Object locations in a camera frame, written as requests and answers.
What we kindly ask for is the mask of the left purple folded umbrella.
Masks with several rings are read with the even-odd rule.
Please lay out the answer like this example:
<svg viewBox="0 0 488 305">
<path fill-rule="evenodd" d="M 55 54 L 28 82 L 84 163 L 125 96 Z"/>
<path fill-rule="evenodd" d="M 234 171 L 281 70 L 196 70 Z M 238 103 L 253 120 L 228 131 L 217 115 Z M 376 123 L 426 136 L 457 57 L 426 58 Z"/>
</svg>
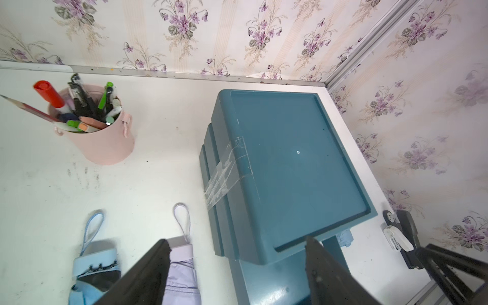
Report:
<svg viewBox="0 0 488 305">
<path fill-rule="evenodd" d="M 193 245 L 191 243 L 191 218 L 188 207 L 177 203 L 173 215 L 182 235 L 168 240 L 170 245 L 170 268 L 166 281 L 163 304 L 201 304 L 194 266 Z"/>
</svg>

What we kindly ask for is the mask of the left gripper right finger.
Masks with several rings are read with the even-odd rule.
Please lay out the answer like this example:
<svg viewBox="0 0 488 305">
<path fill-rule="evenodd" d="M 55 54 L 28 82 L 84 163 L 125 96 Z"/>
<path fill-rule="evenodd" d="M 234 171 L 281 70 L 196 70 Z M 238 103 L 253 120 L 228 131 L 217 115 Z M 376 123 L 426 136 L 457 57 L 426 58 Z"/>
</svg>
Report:
<svg viewBox="0 0 488 305">
<path fill-rule="evenodd" d="M 306 274 L 311 304 L 378 304 L 324 246 L 306 238 Z"/>
</svg>

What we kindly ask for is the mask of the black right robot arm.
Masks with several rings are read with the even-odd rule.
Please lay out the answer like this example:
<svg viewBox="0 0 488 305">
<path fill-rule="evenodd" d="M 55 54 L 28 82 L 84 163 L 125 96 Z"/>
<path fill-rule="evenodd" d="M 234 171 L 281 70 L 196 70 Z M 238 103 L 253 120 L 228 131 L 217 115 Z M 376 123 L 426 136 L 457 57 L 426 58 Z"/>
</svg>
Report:
<svg viewBox="0 0 488 305">
<path fill-rule="evenodd" d="M 452 304 L 487 304 L 487 263 L 429 244 L 415 251 L 425 270 Z M 483 284 L 472 290 L 454 271 L 462 271 Z"/>
</svg>

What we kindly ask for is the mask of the green highlighter pen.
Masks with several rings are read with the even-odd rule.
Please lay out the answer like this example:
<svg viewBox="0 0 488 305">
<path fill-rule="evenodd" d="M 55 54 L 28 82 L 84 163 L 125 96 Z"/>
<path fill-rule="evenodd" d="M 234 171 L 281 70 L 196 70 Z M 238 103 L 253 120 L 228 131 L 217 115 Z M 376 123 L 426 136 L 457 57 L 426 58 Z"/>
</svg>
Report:
<svg viewBox="0 0 488 305">
<path fill-rule="evenodd" d="M 107 82 L 104 93 L 97 106 L 98 110 L 102 113 L 108 113 L 113 109 L 113 92 L 114 84 L 112 82 Z"/>
</svg>

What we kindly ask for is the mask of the red marker pen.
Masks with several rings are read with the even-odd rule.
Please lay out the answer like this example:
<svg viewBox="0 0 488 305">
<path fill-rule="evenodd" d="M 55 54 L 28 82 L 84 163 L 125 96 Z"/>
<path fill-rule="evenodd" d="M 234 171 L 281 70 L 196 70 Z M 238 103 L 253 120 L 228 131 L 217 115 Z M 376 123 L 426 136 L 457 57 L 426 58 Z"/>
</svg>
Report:
<svg viewBox="0 0 488 305">
<path fill-rule="evenodd" d="M 35 91 L 61 114 L 72 113 L 71 108 L 48 81 L 41 80 L 33 85 Z"/>
</svg>

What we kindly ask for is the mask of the teal drawer cabinet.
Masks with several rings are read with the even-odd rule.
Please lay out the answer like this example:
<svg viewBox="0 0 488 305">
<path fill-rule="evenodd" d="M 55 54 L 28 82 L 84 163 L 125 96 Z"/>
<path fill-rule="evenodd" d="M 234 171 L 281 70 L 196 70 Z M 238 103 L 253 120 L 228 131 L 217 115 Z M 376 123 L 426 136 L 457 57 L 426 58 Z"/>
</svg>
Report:
<svg viewBox="0 0 488 305">
<path fill-rule="evenodd" d="M 240 304 L 309 303 L 307 237 L 347 268 L 338 235 L 377 214 L 317 94 L 220 91 L 200 160 Z"/>
</svg>

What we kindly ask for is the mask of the pink pen holder cup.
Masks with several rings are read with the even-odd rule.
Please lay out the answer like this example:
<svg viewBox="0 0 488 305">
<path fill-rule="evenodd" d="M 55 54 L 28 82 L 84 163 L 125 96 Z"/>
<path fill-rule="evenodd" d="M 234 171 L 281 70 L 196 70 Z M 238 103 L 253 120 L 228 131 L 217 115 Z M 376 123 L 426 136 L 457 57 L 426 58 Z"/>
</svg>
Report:
<svg viewBox="0 0 488 305">
<path fill-rule="evenodd" d="M 92 133 L 70 132 L 57 124 L 54 131 L 66 136 L 79 149 L 85 158 L 98 165 L 114 165 L 125 160 L 135 147 L 132 134 L 133 118 L 125 110 L 115 122 L 101 131 Z"/>
</svg>

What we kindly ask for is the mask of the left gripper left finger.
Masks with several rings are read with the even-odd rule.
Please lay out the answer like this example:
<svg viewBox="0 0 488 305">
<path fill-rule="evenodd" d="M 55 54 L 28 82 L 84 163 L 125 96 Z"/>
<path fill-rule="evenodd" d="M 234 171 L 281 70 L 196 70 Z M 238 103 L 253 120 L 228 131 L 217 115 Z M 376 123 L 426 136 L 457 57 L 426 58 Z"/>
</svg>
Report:
<svg viewBox="0 0 488 305">
<path fill-rule="evenodd" d="M 157 241 L 96 303 L 161 305 L 169 274 L 170 252 L 167 240 Z"/>
</svg>

